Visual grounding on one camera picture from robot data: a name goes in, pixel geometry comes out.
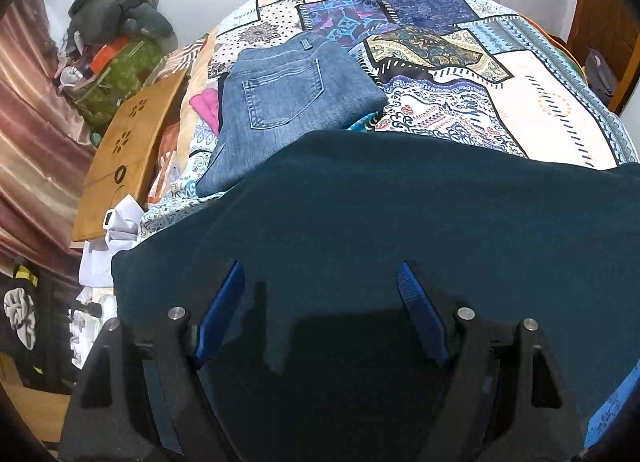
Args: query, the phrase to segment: yellow tag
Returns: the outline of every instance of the yellow tag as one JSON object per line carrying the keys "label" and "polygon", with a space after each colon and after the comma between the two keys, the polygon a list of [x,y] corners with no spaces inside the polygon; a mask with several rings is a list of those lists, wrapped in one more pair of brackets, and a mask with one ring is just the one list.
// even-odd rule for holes
{"label": "yellow tag", "polygon": [[25,280],[29,280],[31,282],[31,285],[33,285],[34,287],[38,286],[38,277],[23,265],[18,267],[18,272],[15,273],[14,278],[16,280],[19,278],[23,278]]}

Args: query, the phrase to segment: denim fabric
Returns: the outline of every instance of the denim fabric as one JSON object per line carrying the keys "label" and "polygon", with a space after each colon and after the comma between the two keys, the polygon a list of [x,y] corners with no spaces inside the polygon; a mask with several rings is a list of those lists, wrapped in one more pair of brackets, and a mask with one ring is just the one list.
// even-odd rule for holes
{"label": "denim fabric", "polygon": [[225,80],[224,124],[196,194],[228,189],[307,132],[345,128],[385,105],[357,61],[323,36],[245,49]]}

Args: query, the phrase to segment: jeans back pocket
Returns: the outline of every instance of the jeans back pocket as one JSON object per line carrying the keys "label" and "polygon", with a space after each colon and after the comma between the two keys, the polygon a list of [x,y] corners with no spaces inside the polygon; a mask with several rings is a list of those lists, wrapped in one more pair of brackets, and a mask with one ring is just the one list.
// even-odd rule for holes
{"label": "jeans back pocket", "polygon": [[324,91],[317,59],[286,64],[242,82],[251,127],[268,130],[287,124]]}

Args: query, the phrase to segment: bed sheet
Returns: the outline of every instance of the bed sheet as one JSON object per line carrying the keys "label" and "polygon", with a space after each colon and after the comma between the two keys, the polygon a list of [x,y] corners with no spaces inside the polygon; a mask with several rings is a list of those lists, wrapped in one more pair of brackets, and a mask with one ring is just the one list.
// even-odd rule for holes
{"label": "bed sheet", "polygon": [[[249,0],[219,25],[207,70],[216,88],[244,48],[312,30],[336,41],[386,93],[380,120],[352,130],[409,132],[545,162],[609,169],[637,162],[621,121],[523,16],[492,0]],[[150,206],[140,240],[202,209],[216,137],[200,120],[190,158]]]}

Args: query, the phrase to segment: dark teal cloth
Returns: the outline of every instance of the dark teal cloth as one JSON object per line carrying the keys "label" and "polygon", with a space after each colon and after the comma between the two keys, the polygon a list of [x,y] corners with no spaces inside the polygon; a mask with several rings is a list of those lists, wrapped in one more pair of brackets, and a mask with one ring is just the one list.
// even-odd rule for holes
{"label": "dark teal cloth", "polygon": [[249,287],[200,376],[245,459],[412,460],[445,381],[420,355],[400,262],[420,261],[485,318],[535,318],[588,418],[639,357],[639,203],[637,164],[312,132],[117,254],[118,313],[134,322],[148,298],[179,304],[212,258],[235,258]]}

